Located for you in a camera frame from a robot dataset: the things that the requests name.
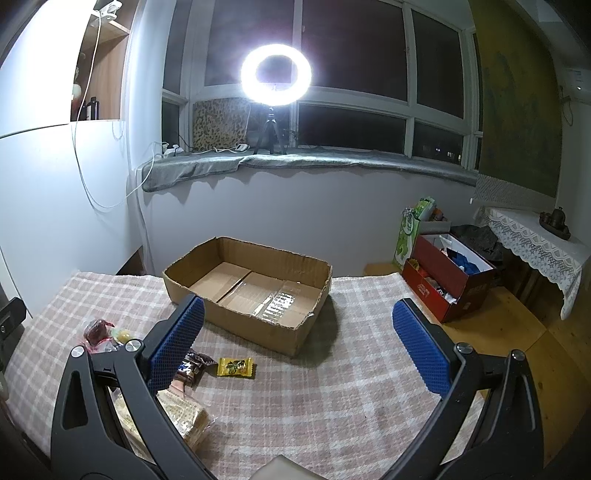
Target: tripod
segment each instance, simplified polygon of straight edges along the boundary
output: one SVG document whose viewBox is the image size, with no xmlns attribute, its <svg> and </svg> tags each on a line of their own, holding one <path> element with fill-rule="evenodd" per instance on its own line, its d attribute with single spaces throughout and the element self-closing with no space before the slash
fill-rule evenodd
<svg viewBox="0 0 591 480">
<path fill-rule="evenodd" d="M 255 155 L 258 154 L 259 149 L 261 148 L 262 139 L 265 136 L 265 133 L 269 133 L 269 153 L 273 155 L 275 153 L 274 144 L 275 144 L 275 137 L 277 137 L 277 141 L 279 142 L 279 146 L 281 148 L 281 152 L 283 155 L 287 154 L 287 145 L 284 143 L 283 135 L 279 130 L 279 125 L 275 121 L 275 113 L 273 113 L 273 108 L 269 107 L 269 113 L 267 114 L 267 121 L 262 126 L 261 133 L 259 135 L 258 141 L 256 142 L 255 148 Z"/>
</svg>

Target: white lace cloth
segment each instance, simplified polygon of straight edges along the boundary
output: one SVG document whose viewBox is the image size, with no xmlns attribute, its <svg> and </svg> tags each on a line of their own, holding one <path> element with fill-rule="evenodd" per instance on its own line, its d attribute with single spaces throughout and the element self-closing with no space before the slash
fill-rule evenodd
<svg viewBox="0 0 591 480">
<path fill-rule="evenodd" d="M 566 319 L 573 309 L 591 249 L 575 237 L 566 241 L 545 230 L 539 213 L 484 207 L 476 224 L 488 225 L 505 247 L 558 285 L 564 293 L 560 317 Z"/>
</svg>

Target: glowing ring light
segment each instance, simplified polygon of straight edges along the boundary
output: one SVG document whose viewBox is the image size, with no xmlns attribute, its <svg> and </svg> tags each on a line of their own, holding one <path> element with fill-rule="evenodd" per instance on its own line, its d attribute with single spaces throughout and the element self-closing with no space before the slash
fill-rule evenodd
<svg viewBox="0 0 591 480">
<path fill-rule="evenodd" d="M 256 78 L 256 70 L 263 60 L 280 55 L 289 58 L 297 67 L 297 80 L 287 90 L 272 90 L 268 84 Z M 265 45 L 248 54 L 242 64 L 242 88 L 244 93 L 258 103 L 269 106 L 288 105 L 299 100 L 308 90 L 312 82 L 312 68 L 306 57 L 288 45 Z"/>
</svg>

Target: dark tray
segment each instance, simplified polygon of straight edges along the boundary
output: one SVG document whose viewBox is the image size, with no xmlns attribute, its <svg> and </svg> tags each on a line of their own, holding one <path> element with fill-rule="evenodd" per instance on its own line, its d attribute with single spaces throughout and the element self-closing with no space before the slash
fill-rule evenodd
<svg viewBox="0 0 591 480">
<path fill-rule="evenodd" d="M 544 227 L 546 230 L 548 230 L 550 233 L 555 234 L 558 238 L 561 238 L 562 240 L 568 240 L 570 238 L 570 232 L 564 233 L 562 230 L 558 230 L 557 228 L 554 228 L 553 226 L 544 223 L 541 219 L 540 225 Z"/>
</svg>

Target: red box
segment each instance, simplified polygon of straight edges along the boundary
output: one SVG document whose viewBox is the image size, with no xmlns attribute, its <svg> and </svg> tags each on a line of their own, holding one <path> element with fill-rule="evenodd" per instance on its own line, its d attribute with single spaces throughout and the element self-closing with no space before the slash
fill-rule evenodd
<svg viewBox="0 0 591 480">
<path fill-rule="evenodd" d="M 443 241 L 450 248 L 465 255 L 480 268 L 480 273 L 467 275 L 447 255 L 441 252 Z M 482 306 L 495 277 L 496 269 L 476 252 L 466 247 L 453 235 L 421 235 L 417 237 L 412 258 L 449 292 L 457 303 L 449 303 L 433 286 L 406 261 L 402 277 L 431 310 L 437 320 L 449 322 Z"/>
</svg>

